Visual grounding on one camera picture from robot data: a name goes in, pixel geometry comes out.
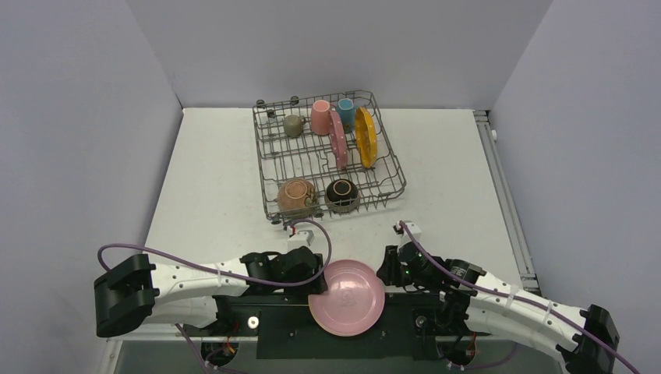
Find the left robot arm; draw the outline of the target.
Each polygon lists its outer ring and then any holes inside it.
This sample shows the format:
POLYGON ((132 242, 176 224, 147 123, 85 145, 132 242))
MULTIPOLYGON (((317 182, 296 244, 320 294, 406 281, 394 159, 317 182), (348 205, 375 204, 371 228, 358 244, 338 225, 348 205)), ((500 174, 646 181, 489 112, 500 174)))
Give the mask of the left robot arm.
POLYGON ((323 256, 300 246, 286 253, 250 252, 198 265, 154 263, 144 253, 108 267, 94 282, 96 335, 119 337, 147 324, 186 324, 214 335, 232 327, 221 297, 319 295, 327 286, 323 256))

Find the grey ceramic mug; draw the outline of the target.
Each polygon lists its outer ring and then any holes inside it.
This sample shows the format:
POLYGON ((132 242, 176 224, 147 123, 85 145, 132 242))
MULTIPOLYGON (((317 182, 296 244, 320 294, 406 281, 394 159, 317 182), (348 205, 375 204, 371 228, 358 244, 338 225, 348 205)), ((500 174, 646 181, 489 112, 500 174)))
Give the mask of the grey ceramic mug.
POLYGON ((286 115, 282 122, 283 131, 288 137, 297 137, 303 133, 306 118, 300 115, 286 115))

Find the grey wire dish rack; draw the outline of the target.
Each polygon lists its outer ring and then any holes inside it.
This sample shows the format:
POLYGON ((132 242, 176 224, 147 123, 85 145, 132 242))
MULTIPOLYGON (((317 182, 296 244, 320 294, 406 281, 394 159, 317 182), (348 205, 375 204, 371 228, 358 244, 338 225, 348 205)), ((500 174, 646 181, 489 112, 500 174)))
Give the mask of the grey wire dish rack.
POLYGON ((342 98, 351 98, 357 107, 364 107, 372 115, 376 126, 378 153, 372 168, 365 168, 360 159, 355 133, 348 134, 348 165, 338 170, 329 136, 318 136, 309 127, 310 109, 317 97, 292 96, 284 101, 259 99, 252 107, 256 138, 263 211, 273 224, 283 224, 285 218, 277 205, 279 188, 293 178, 312 182, 318 193, 318 205, 312 217, 332 215, 324 201, 325 189, 339 178, 351 180, 360 192, 357 210, 386 206, 401 196, 407 185, 401 163, 393 151, 384 128, 380 108, 374 93, 368 90, 349 90, 321 95, 321 99, 336 105, 342 98), (303 133, 297 137, 285 135, 282 127, 286 115, 306 118, 303 133))

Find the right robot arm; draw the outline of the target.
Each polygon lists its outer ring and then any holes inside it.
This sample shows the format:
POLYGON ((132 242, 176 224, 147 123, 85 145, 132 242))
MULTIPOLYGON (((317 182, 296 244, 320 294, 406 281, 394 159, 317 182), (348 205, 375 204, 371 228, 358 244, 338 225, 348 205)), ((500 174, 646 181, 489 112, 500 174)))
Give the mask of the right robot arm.
POLYGON ((413 287, 429 303, 412 313, 428 355, 427 337, 487 334, 542 352, 568 373, 611 373, 619 333, 610 313, 562 305, 509 284, 460 259, 426 257, 413 242, 389 245, 376 275, 387 286, 413 287))

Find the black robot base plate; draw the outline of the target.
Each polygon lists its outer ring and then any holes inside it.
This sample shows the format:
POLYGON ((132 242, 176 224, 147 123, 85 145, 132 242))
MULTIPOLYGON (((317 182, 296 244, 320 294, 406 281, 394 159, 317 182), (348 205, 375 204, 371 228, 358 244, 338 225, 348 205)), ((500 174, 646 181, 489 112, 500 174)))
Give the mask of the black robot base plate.
POLYGON ((215 297, 220 316, 203 327, 182 324, 203 339, 202 355, 224 365, 242 346, 256 344, 263 360, 410 358, 471 365, 476 338, 457 324, 458 309, 436 295, 329 291, 308 298, 285 295, 215 297))

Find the brown speckled cream bowl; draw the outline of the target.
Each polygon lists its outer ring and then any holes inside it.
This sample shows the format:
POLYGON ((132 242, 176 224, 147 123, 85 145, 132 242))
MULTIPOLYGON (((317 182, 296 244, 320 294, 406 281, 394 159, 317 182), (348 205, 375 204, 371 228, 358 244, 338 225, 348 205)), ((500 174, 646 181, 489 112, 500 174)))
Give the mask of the brown speckled cream bowl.
POLYGON ((304 178, 287 180, 278 190, 277 205, 285 218, 310 217, 318 205, 316 187, 304 178))

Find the blue mug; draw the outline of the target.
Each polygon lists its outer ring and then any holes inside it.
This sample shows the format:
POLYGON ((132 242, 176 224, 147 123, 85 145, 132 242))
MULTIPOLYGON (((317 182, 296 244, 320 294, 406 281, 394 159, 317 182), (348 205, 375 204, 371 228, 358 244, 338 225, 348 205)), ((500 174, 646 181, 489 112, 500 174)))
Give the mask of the blue mug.
POLYGON ((342 98, 337 102, 336 112, 341 118, 345 132, 352 132, 355 129, 356 106, 351 98, 342 98))

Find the yellow polka dot plate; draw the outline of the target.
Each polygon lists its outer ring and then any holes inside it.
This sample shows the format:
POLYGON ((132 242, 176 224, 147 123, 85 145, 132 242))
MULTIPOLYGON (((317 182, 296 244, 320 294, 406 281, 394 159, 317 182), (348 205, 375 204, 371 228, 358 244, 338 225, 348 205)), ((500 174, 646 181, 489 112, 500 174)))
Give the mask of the yellow polka dot plate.
POLYGON ((376 126, 372 115, 364 107, 357 108, 355 113, 355 136, 362 165, 372 168, 378 153, 376 126))

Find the dark patterned cream bowl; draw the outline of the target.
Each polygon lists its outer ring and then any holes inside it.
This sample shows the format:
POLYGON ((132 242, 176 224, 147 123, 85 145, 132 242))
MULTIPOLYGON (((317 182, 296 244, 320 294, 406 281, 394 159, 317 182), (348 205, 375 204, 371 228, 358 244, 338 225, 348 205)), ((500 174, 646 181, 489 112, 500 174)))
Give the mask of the dark patterned cream bowl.
POLYGON ((329 183, 325 189, 324 201, 335 213, 349 213, 360 203, 360 192, 349 179, 339 178, 329 183))

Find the pink cup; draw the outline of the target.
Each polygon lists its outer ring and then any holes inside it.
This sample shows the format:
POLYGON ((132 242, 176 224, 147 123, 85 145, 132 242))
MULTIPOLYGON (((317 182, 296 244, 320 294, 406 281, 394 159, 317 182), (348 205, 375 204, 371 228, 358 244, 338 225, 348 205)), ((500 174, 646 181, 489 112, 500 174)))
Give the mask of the pink cup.
POLYGON ((330 133, 330 109, 331 103, 326 100, 315 101, 310 109, 310 128, 318 136, 326 136, 330 133))

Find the pink plate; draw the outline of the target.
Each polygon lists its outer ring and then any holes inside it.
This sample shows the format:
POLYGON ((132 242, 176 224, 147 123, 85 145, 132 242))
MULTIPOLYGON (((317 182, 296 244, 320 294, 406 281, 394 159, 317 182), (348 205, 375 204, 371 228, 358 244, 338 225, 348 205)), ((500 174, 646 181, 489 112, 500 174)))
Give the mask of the pink plate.
POLYGON ((328 289, 310 295, 308 304, 315 322, 339 337, 365 333, 380 319, 386 292, 372 267, 354 259, 330 263, 323 272, 328 289))

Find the maroon polka dot plate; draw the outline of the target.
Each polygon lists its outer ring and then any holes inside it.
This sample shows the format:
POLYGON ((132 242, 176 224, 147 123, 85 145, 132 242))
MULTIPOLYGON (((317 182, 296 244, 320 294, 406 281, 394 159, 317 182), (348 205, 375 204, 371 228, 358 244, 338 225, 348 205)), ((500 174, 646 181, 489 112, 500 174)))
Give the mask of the maroon polka dot plate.
POLYGON ((339 114, 334 110, 329 110, 330 117, 330 141, 332 151, 336 160, 336 167, 338 170, 346 169, 348 165, 348 145, 344 126, 342 124, 339 114))

